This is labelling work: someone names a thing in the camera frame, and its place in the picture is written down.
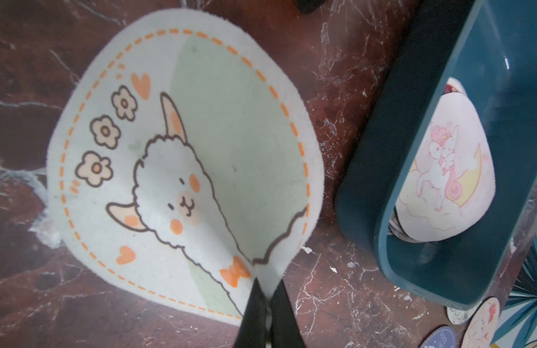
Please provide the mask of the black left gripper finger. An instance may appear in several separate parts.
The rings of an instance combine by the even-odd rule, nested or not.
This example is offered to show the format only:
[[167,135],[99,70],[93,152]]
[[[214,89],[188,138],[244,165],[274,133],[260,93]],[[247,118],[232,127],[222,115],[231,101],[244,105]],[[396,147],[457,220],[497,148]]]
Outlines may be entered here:
[[265,348],[267,339],[268,303],[255,279],[234,348]]

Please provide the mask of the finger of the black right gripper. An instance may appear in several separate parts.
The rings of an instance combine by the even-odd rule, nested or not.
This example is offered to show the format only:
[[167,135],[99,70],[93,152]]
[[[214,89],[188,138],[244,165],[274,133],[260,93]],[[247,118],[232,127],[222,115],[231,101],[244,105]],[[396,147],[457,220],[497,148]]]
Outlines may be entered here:
[[284,281],[281,280],[271,298],[269,342],[275,348],[306,348],[294,315]]

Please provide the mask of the white animal round coaster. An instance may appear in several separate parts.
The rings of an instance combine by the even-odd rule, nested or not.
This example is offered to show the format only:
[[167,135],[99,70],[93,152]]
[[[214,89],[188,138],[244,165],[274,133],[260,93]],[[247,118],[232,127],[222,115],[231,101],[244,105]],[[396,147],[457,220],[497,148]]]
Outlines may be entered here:
[[238,326],[316,226],[324,169],[293,82],[245,33],[156,11],[94,58],[55,127],[51,220],[99,277]]

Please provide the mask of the beige pink figure coaster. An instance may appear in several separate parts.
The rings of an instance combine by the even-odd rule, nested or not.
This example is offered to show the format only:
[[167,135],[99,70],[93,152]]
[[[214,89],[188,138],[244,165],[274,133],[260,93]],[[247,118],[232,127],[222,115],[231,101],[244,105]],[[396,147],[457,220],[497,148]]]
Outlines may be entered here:
[[442,95],[395,204],[403,231],[418,242],[457,236],[484,217],[495,192],[492,154],[473,103],[459,92]]

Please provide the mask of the red rose floral coaster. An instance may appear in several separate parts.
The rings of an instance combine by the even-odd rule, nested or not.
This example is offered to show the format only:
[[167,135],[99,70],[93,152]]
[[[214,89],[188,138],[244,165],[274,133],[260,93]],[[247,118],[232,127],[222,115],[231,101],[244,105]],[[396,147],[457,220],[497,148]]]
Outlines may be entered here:
[[447,84],[442,94],[445,95],[450,93],[458,93],[464,96],[468,96],[461,82],[458,81],[456,78],[452,77],[448,78]]

